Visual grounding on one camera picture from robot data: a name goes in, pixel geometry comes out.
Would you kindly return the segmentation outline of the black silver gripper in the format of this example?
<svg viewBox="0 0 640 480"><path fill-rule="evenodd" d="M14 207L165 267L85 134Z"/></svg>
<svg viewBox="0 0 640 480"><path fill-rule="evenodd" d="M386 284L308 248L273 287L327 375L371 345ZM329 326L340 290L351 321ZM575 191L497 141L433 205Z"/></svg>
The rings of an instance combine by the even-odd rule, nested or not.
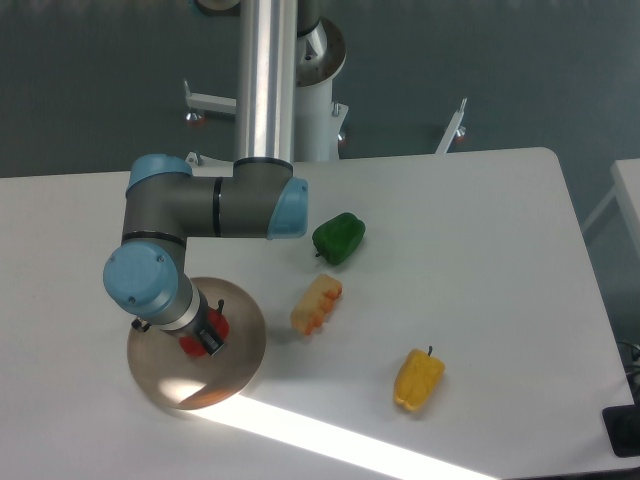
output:
<svg viewBox="0 0 640 480"><path fill-rule="evenodd" d="M197 330L197 340L209 356L214 356L225 347L225 341L214 327L201 327L207 319L208 309L206 299L201 294L195 294L185 312L176 320L160 325L136 317L131 322L131 329L139 333L155 329L168 335L181 336L192 335L200 327Z"/></svg>

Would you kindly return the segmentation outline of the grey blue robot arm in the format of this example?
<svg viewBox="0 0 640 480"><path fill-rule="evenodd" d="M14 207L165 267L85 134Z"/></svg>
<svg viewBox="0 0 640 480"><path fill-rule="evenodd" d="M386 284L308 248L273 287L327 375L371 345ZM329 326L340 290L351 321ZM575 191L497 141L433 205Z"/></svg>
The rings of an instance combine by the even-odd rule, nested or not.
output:
<svg viewBox="0 0 640 480"><path fill-rule="evenodd" d="M130 172L120 246L103 285L139 329L190 337L209 355L224 340L205 295L184 271L192 237L299 238L308 185L294 174L297 10L294 1L241 5L236 158L228 177L197 177L182 159L138 158Z"/></svg>

